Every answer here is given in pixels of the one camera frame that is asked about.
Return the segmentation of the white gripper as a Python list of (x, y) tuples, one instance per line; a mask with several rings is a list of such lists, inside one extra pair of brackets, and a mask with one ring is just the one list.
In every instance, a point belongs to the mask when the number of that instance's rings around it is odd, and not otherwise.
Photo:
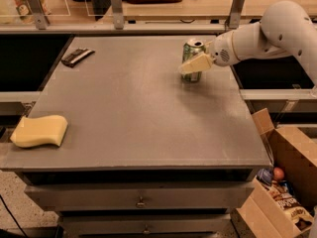
[(205, 47), (209, 47), (210, 55), (200, 53), (185, 61), (180, 67), (179, 72), (183, 75), (201, 72), (209, 69), (215, 62), (219, 66), (227, 66), (239, 62), (234, 46), (233, 32), (227, 32), (219, 35), (214, 41), (205, 43)]

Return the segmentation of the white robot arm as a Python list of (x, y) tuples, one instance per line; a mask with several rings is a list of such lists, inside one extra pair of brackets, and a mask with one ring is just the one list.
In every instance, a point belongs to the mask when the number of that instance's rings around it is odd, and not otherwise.
[(294, 56), (314, 83), (316, 96), (317, 30), (306, 11), (293, 1), (270, 5), (262, 18), (216, 37), (207, 52), (198, 53), (179, 67), (182, 75), (201, 72), (213, 64), (228, 66), (242, 60), (270, 60)]

